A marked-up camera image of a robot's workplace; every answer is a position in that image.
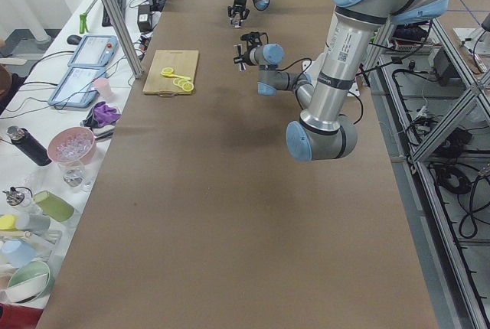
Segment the black water bottle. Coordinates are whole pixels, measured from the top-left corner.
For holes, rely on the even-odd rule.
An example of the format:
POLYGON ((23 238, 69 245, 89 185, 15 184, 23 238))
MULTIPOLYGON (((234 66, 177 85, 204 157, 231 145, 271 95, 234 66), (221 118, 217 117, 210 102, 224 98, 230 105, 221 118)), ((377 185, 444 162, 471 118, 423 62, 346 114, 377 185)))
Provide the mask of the black water bottle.
POLYGON ((7 135, 11 143, 27 155, 36 165, 45 166, 51 163, 47 149, 25 128, 9 126, 7 135))

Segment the green plastic cup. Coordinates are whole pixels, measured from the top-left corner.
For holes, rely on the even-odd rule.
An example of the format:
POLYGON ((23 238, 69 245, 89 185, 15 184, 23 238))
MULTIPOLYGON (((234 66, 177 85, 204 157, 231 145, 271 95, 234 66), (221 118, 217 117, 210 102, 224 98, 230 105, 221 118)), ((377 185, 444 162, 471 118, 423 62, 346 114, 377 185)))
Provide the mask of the green plastic cup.
POLYGON ((74 208, 68 202, 50 191, 37 192, 34 195, 34 202, 57 222, 68 221, 74 214, 74 208))

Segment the light blue cup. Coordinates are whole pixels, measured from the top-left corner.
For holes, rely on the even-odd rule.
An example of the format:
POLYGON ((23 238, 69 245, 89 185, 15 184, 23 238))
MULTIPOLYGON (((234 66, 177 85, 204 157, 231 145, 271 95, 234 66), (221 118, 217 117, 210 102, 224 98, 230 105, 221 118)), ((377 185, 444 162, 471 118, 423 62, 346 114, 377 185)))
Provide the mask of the light blue cup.
POLYGON ((3 243, 1 253, 15 268, 21 268, 37 257, 36 249, 23 239, 9 239, 3 243))

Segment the green handled grabber tool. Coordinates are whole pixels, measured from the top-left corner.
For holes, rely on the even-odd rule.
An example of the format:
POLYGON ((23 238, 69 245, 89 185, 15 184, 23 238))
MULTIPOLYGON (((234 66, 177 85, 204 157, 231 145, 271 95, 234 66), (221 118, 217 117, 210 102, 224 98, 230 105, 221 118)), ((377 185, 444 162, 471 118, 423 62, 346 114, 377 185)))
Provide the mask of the green handled grabber tool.
POLYGON ((88 25, 87 25, 87 16, 92 10, 93 6, 96 4, 97 0, 93 0, 89 6, 87 7, 86 11, 81 13, 79 15, 80 18, 80 23, 79 23, 79 33, 80 34, 85 34, 89 32, 88 25))

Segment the aluminium frame post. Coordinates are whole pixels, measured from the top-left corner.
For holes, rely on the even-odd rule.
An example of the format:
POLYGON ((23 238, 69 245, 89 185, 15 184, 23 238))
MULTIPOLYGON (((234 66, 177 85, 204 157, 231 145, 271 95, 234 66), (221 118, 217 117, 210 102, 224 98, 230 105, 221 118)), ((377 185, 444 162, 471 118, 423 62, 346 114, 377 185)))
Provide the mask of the aluminium frame post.
POLYGON ((102 0, 104 8, 107 10, 109 18, 112 22, 116 36, 119 39, 119 44, 122 46, 123 53, 129 63, 132 73, 136 79, 143 74, 141 62, 136 54, 132 44, 132 39, 126 27, 122 12, 116 0, 102 0))

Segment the clear glass measuring cup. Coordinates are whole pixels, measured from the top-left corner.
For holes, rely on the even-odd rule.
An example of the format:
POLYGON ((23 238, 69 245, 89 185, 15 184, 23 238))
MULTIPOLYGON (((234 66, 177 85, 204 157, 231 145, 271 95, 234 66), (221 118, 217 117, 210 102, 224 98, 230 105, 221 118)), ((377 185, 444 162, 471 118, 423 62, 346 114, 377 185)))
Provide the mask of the clear glass measuring cup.
POLYGON ((241 24, 242 24, 242 19, 239 15, 234 15, 231 19, 230 19, 230 25, 233 27, 233 28, 240 28, 241 27, 241 24))

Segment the green white bowl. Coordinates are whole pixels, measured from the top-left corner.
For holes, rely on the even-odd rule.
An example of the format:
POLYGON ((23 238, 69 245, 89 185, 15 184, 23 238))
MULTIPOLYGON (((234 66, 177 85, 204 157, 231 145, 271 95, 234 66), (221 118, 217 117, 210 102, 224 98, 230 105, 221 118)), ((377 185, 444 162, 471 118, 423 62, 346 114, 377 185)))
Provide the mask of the green white bowl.
POLYGON ((46 262, 29 262, 10 278, 5 295, 11 303, 30 302, 45 296, 53 281, 51 267, 46 262))

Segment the pink plastic cup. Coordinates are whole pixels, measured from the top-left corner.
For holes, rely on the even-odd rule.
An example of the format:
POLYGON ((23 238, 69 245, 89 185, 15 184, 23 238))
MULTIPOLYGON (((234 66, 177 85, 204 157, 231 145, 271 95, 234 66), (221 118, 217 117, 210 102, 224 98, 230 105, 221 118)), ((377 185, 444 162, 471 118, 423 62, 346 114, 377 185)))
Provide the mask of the pink plastic cup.
POLYGON ((100 97, 106 101, 114 99, 114 92, 110 86, 109 79, 105 77, 97 78, 93 81, 94 89, 99 93, 100 97))

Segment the purple cloth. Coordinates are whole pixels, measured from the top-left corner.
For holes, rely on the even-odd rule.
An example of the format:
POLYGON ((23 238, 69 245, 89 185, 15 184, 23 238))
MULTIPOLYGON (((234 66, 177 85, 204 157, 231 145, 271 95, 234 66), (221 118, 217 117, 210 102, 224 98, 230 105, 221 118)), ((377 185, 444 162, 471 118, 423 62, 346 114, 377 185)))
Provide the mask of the purple cloth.
POLYGON ((99 128, 118 121, 121 114, 117 108, 111 107, 106 102, 99 102, 93 107, 93 127, 99 128))

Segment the steel jigger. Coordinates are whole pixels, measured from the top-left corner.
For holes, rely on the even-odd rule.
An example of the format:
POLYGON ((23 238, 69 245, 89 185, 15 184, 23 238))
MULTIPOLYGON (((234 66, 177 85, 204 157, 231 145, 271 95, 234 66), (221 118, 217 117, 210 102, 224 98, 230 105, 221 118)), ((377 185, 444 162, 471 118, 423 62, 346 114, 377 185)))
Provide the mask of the steel jigger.
POLYGON ((233 58, 234 64, 239 67, 239 71, 246 70, 246 64, 243 62, 243 46, 242 44, 234 45, 236 56, 233 58))

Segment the glass bottle metal pourer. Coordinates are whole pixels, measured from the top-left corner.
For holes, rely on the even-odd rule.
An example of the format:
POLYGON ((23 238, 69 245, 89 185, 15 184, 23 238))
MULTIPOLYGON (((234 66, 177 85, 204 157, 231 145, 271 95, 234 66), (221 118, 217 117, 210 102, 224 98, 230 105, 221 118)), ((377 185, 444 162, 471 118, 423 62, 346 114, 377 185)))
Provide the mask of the glass bottle metal pourer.
POLYGON ((25 208, 33 203, 32 191, 27 187, 10 187, 3 190, 6 196, 7 204, 11 207, 25 208))

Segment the black computer mouse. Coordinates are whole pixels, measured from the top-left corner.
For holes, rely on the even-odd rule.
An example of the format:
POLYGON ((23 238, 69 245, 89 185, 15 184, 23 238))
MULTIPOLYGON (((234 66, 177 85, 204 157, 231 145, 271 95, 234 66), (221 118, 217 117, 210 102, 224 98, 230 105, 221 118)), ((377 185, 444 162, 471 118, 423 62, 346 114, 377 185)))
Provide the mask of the black computer mouse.
POLYGON ((69 45, 78 45, 82 41, 82 37, 76 34, 71 34, 67 37, 67 43, 69 45))

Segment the pink bowl with ice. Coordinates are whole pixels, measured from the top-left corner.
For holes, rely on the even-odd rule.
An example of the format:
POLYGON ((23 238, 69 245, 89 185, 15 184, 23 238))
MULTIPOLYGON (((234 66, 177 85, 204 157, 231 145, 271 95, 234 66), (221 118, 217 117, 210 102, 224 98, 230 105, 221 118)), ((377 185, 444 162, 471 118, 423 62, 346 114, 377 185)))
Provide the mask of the pink bowl with ice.
POLYGON ((86 127, 71 127, 55 135, 47 147, 50 160, 67 164, 80 161, 87 165, 96 152, 93 132, 86 127))

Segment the black power box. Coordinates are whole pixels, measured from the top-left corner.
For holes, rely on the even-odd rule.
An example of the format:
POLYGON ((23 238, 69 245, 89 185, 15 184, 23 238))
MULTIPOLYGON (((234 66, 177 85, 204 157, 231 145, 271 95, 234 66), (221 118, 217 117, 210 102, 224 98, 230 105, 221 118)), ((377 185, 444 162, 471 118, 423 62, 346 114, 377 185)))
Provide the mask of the black power box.
POLYGON ((137 25, 140 32, 149 32, 153 29, 151 5, 141 4, 138 6, 137 25))

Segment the wooden cutting board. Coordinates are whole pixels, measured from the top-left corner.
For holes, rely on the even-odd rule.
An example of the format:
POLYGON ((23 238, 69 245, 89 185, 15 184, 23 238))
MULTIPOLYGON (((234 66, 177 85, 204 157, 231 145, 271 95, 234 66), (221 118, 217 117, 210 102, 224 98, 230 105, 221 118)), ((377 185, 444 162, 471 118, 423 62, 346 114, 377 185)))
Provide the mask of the wooden cutting board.
POLYGON ((145 95, 191 95, 198 50, 157 50, 142 89, 145 95))

